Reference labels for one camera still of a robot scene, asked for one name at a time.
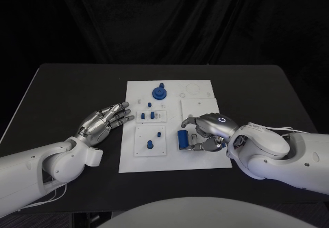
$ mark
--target white robotic arm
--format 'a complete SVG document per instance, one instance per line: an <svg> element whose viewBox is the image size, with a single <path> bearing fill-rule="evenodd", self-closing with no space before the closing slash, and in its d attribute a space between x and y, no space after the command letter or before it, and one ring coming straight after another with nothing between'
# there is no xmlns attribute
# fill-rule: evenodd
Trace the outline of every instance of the white robotic arm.
<svg viewBox="0 0 329 228"><path fill-rule="evenodd" d="M329 135L253 123L238 128L227 116L214 113L189 117L182 127L186 124L195 124L196 132L208 138L188 150L215 152L227 143L227 156L250 177L280 180L297 188L329 194ZM269 129L295 132L279 135Z"/></svg>
<svg viewBox="0 0 329 228"><path fill-rule="evenodd" d="M84 120L75 137L0 158L0 217L22 209L82 173L84 165L98 166L103 151L94 148L110 130L134 117L124 117L124 102L95 111ZM43 183L42 169L54 180Z"/></svg>

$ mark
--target white cable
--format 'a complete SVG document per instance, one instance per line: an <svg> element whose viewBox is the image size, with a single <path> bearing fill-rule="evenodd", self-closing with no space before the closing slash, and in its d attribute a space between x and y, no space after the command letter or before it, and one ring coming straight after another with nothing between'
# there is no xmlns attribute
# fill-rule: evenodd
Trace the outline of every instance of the white cable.
<svg viewBox="0 0 329 228"><path fill-rule="evenodd" d="M56 198L56 199L54 199L55 198L55 196L56 196L56 190L55 190L55 195L54 195L54 197L48 200L48 201L45 201L45 202L39 202L39 203L33 203L33 204L29 204L28 206L25 206L22 209L25 209L25 208L30 208L30 207L35 207L35 206L39 206L39 205L42 205L42 204L45 204L45 203L51 203L51 202L54 202L55 200L58 200L64 195L65 195L65 192L67 192L67 185L65 185L65 190L64 190L64 194Z"/></svg>
<svg viewBox="0 0 329 228"><path fill-rule="evenodd" d="M266 129L271 129L271 130L279 130L279 131L292 131L292 132L309 133L309 132L295 130L292 127L266 127L266 126L261 126L261 125L251 123L251 122L248 123L248 125L256 126L256 127L263 127Z"/></svg>

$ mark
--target black table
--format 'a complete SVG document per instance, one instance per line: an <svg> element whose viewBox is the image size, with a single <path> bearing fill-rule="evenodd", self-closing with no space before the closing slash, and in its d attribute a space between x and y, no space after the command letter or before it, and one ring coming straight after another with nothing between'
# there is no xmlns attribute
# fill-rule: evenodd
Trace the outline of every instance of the black table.
<svg viewBox="0 0 329 228"><path fill-rule="evenodd" d="M91 65L41 66L9 130L0 156L67 140L88 114L120 103L129 80L196 80L212 82L220 111L240 125L316 128L277 66ZM85 167L68 184L65 196L22 212L129 210L157 200L208 196L257 204L329 201L329 196L276 180L256 180L233 168L119 173L123 128L98 145L100 167Z"/></svg>

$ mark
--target black curtain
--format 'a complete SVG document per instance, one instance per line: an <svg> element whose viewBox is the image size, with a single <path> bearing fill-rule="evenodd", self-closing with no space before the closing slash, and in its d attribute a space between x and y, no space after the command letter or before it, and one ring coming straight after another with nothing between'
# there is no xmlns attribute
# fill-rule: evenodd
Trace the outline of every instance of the black curtain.
<svg viewBox="0 0 329 228"><path fill-rule="evenodd" d="M42 63L277 64L329 133L328 11L326 0L2 1L0 131Z"/></svg>

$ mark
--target floor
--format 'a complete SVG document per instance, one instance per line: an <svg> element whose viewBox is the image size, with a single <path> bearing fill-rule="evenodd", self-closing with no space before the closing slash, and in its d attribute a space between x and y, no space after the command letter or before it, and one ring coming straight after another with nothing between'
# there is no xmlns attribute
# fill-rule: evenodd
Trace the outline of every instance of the floor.
<svg viewBox="0 0 329 228"><path fill-rule="evenodd" d="M329 210L325 203L263 205L299 218L318 228L329 228ZM0 219L0 228L72 228L71 214L9 215Z"/></svg>

